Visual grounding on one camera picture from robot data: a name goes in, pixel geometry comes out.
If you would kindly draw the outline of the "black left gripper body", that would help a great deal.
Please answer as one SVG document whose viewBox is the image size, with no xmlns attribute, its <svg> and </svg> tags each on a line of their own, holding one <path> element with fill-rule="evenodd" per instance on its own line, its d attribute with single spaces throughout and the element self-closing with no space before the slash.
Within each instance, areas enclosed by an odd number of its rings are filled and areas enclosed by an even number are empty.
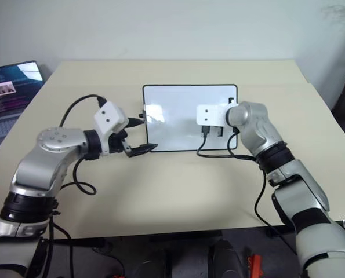
<svg viewBox="0 0 345 278">
<path fill-rule="evenodd" d="M 112 133 L 108 139 L 109 153 L 131 153 L 131 147 L 126 142 L 128 136 L 125 130 L 121 130 L 119 133 Z"/>
</svg>

